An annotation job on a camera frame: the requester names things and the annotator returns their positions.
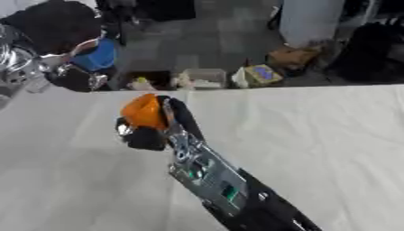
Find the black object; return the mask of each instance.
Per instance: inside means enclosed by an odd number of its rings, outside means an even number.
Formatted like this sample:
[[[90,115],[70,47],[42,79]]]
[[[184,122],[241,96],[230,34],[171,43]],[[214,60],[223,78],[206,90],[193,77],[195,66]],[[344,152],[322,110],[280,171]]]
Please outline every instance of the black object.
[[[275,15],[273,15],[272,18],[267,22],[268,30],[272,31],[280,27],[280,19],[282,18],[282,11],[283,11],[283,5],[280,6],[278,12]]]
[[[162,106],[163,101],[169,97],[157,96],[159,104]],[[170,105],[174,111],[176,120],[187,130],[189,133],[195,135],[199,140],[205,140],[202,135],[194,116],[188,110],[187,106],[176,98],[170,99]],[[161,118],[165,118],[164,112],[161,110]],[[118,118],[116,120],[115,129],[117,130],[119,125],[129,126],[124,118]],[[167,141],[163,137],[161,131],[158,131],[151,127],[141,126],[136,128],[131,134],[123,137],[123,140],[131,148],[145,149],[153,151],[162,151],[165,149]]]
[[[223,214],[214,205],[204,207],[230,231],[321,231],[308,217],[250,173],[239,170],[247,180],[248,200],[235,217]]]
[[[404,1],[402,0],[382,0],[379,5],[378,14],[403,14]]]
[[[136,21],[141,30],[150,21],[165,22],[187,20],[196,17],[193,0],[138,0],[136,6],[116,5],[113,0],[96,0],[97,9],[102,13],[105,29],[117,37],[119,43],[127,43],[124,23]]]
[[[105,74],[108,79],[113,77],[117,72],[116,67],[112,66],[107,69],[99,69],[96,73]],[[64,76],[52,76],[54,73],[46,73],[45,78],[55,86],[66,88],[77,92],[90,92],[92,91],[88,85],[88,80],[90,78],[90,72],[81,71],[79,69],[69,69]],[[101,88],[96,91],[109,91],[111,88],[104,84]]]
[[[118,38],[119,44],[127,43],[124,23],[130,22],[134,17],[133,7],[126,5],[112,6],[108,0],[96,0],[97,9],[101,12],[101,19],[107,37]]]
[[[348,0],[344,3],[344,10],[340,21],[346,22],[355,16],[366,11],[366,7],[369,5],[369,0]]]
[[[90,7],[79,2],[49,1],[18,11],[0,23],[22,32],[40,55],[62,54],[101,35],[101,22],[95,17]]]
[[[394,44],[402,43],[401,20],[394,24],[369,23],[358,28],[340,55],[326,69],[356,83],[381,84],[402,80],[404,64],[389,58]]]
[[[194,0],[138,0],[138,7],[156,22],[196,17]]]

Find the white cloth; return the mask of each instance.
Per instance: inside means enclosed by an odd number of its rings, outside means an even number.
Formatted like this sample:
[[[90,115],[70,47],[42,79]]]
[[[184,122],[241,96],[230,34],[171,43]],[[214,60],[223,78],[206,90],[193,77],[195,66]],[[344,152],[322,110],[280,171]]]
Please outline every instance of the white cloth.
[[[131,150],[115,135],[141,94],[50,88],[0,111],[0,230],[224,230],[170,179],[169,150]],[[212,148],[325,231],[404,230],[404,87],[167,94]]]

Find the white table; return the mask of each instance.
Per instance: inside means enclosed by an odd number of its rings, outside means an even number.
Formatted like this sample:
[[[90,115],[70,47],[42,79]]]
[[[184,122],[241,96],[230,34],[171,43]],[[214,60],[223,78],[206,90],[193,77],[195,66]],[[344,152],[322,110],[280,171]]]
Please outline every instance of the white table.
[[[0,230],[224,230],[168,174],[170,151],[126,148],[139,92],[22,93],[0,111]],[[325,231],[404,230],[404,87],[171,92],[207,141]]]

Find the orange object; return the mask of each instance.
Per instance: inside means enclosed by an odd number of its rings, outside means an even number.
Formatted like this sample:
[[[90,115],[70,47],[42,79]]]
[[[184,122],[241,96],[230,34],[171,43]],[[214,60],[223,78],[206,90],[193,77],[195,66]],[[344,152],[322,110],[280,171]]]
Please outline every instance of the orange object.
[[[161,107],[154,94],[137,97],[121,110],[121,116],[133,127],[149,126],[167,129],[161,118]]]

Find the screw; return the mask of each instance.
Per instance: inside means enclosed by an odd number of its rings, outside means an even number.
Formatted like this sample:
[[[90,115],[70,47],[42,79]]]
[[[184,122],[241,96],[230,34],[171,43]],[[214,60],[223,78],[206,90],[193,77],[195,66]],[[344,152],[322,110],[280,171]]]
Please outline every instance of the screw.
[[[258,198],[260,199],[260,201],[264,201],[266,198],[268,198],[268,193],[261,192],[260,194],[258,194]]]
[[[175,171],[175,167],[174,167],[174,165],[171,165],[170,167],[169,167],[169,172],[170,173],[173,173]]]

